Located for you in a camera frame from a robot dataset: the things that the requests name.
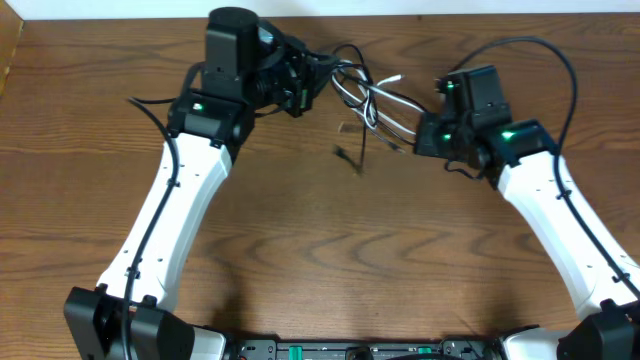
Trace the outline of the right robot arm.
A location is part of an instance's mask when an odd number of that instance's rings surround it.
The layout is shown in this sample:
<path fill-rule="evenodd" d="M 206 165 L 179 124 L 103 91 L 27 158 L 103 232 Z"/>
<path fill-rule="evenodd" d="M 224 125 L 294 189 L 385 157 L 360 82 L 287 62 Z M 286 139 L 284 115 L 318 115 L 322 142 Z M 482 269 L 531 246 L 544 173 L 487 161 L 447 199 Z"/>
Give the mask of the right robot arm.
<path fill-rule="evenodd" d="M 636 359 L 639 266 L 574 182 L 558 144 L 536 119 L 514 121 L 495 67 L 448 73 L 436 82 L 440 113 L 426 112 L 414 152 L 477 170 L 525 219 L 566 286 L 579 323 L 502 335 L 494 359 Z"/>

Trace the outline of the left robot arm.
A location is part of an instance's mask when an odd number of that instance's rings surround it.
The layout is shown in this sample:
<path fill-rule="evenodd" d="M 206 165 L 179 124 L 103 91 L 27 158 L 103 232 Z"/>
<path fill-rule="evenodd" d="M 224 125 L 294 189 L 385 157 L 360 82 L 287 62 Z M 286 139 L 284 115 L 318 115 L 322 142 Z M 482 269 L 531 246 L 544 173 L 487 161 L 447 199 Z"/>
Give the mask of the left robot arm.
<path fill-rule="evenodd" d="M 211 11 L 205 56 L 189 67 L 157 122 L 160 165 L 128 237 L 95 288 L 73 288 L 64 304 L 82 358 L 234 355 L 227 336 L 176 316 L 184 265 L 256 120 L 308 111 L 338 64 L 250 10 Z"/>

